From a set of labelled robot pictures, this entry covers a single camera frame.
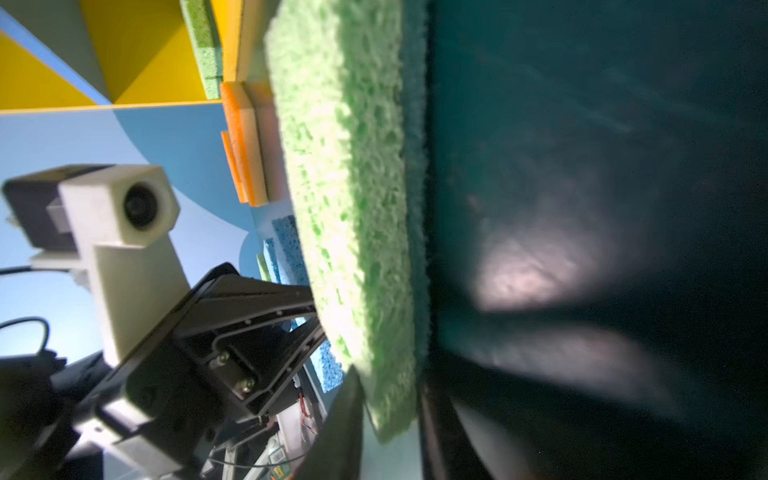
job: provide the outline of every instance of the blue panel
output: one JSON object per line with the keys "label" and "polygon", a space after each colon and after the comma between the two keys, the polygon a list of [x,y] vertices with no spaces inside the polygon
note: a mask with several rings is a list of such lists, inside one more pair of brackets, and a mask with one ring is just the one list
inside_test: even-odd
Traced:
{"label": "blue panel", "polygon": [[114,114],[144,158],[161,165],[182,193],[222,220],[255,230],[250,208],[237,199],[221,145],[219,132],[227,129],[227,121],[220,104],[127,108]]}

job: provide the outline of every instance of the wire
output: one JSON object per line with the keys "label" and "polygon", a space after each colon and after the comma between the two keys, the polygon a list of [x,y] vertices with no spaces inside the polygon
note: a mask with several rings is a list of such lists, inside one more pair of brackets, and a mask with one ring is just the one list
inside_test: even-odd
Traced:
{"label": "wire", "polygon": [[315,430],[312,427],[304,423],[304,419],[310,418],[309,414],[306,413],[306,409],[304,408],[304,395],[299,394],[299,400],[301,400],[301,412],[303,414],[303,416],[301,417],[301,426],[309,429],[309,431],[312,432],[314,435],[317,435],[317,432],[315,432]]}
{"label": "wire", "polygon": [[304,455],[306,455],[306,453],[295,456],[293,458],[286,458],[280,463],[263,463],[261,465],[241,465],[239,463],[225,462],[224,460],[216,460],[215,458],[211,458],[211,457],[208,457],[208,461],[213,463],[218,463],[219,465],[230,465],[235,468],[269,468],[269,467],[279,467],[285,463],[291,463],[294,460],[298,460],[299,458],[302,458]]}
{"label": "wire", "polygon": [[13,275],[14,273],[27,273],[27,272],[68,272],[66,269],[59,268],[32,268],[29,265],[23,266],[11,266],[9,268],[0,268],[0,276]]}
{"label": "wire", "polygon": [[43,350],[45,350],[45,347],[48,346],[48,337],[51,335],[51,326],[48,324],[46,319],[42,319],[39,316],[23,316],[22,318],[8,320],[0,323],[0,329],[4,329],[6,326],[18,325],[19,323],[27,322],[38,322],[43,325],[43,341],[40,344],[40,350],[38,350],[39,355],[43,352]]}
{"label": "wire", "polygon": [[221,445],[217,445],[217,446],[213,447],[210,450],[210,452],[211,453],[215,453],[215,452],[219,452],[220,450],[224,450],[224,449],[236,449],[237,447],[241,446],[243,443],[250,442],[251,440],[255,439],[257,436],[261,435],[262,433],[266,432],[267,430],[270,430],[274,426],[275,426],[275,422],[274,422],[274,420],[271,419],[264,426],[264,428],[262,428],[261,430],[258,430],[255,433],[252,433],[251,435],[248,435],[246,438],[240,440],[238,443],[235,443],[235,444],[232,444],[232,445],[227,445],[227,443],[225,442],[225,443],[222,443]]}

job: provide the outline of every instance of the yellow wall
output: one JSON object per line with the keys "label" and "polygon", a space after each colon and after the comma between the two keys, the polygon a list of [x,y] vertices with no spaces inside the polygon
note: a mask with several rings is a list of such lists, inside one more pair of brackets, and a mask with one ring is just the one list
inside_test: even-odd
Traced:
{"label": "yellow wall", "polygon": [[0,65],[0,110],[94,104],[1,32]]}
{"label": "yellow wall", "polygon": [[204,101],[178,0],[81,0],[115,104]]}

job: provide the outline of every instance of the black cable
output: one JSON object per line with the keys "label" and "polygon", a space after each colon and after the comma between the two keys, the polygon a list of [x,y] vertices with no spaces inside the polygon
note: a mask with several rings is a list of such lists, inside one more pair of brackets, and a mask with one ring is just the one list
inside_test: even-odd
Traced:
{"label": "black cable", "polygon": [[211,453],[214,453],[214,452],[219,452],[220,450],[224,450],[224,449],[236,449],[237,447],[241,446],[243,443],[248,443],[251,440],[255,439],[257,436],[261,435],[262,433],[264,433],[264,432],[266,432],[268,430],[271,430],[272,427],[274,427],[274,426],[275,426],[274,422],[269,422],[269,423],[266,424],[266,426],[264,426],[264,428],[256,431],[255,433],[252,433],[252,434],[248,435],[246,438],[240,440],[238,443],[235,443],[233,445],[227,446],[227,444],[225,442],[225,443],[222,443],[221,445],[217,445],[217,446],[213,447],[210,451],[211,451]]}
{"label": "black cable", "polygon": [[306,453],[303,453],[301,455],[298,455],[293,458],[286,458],[285,460],[281,461],[280,463],[263,463],[261,465],[241,465],[239,463],[232,463],[232,462],[225,462],[224,460],[216,460],[215,458],[208,457],[208,460],[213,463],[218,463],[220,465],[230,465],[235,468],[269,468],[269,467],[279,467],[282,464],[285,463],[291,463],[294,460],[298,460],[299,458],[302,458]]}
{"label": "black cable", "polygon": [[9,268],[0,268],[0,276],[13,275],[14,273],[27,273],[27,272],[68,272],[69,270],[59,268],[32,268],[29,265],[11,266]]}
{"label": "black cable", "polygon": [[38,354],[40,354],[43,352],[43,350],[45,350],[45,347],[48,346],[48,337],[51,335],[51,326],[48,324],[46,319],[42,319],[39,316],[23,316],[22,318],[7,320],[3,323],[0,323],[0,329],[4,329],[6,326],[18,325],[19,323],[27,322],[38,322],[43,325],[43,341],[40,344],[40,350],[38,350]]}

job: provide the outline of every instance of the blue wall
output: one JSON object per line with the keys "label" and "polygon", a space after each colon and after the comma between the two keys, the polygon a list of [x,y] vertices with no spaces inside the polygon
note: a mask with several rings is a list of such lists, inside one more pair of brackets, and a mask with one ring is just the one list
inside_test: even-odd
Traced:
{"label": "blue wall", "polygon": [[[237,201],[219,135],[226,128],[218,104],[0,115],[0,181],[64,164],[162,165],[181,205],[171,238],[190,283],[224,261],[258,278],[251,210],[260,213]],[[0,267],[34,254],[9,215],[0,200]],[[101,349],[91,294],[66,274],[0,276],[0,320],[30,315],[49,320],[49,346],[70,360]],[[39,334],[34,325],[0,331],[0,355],[34,352]]]}

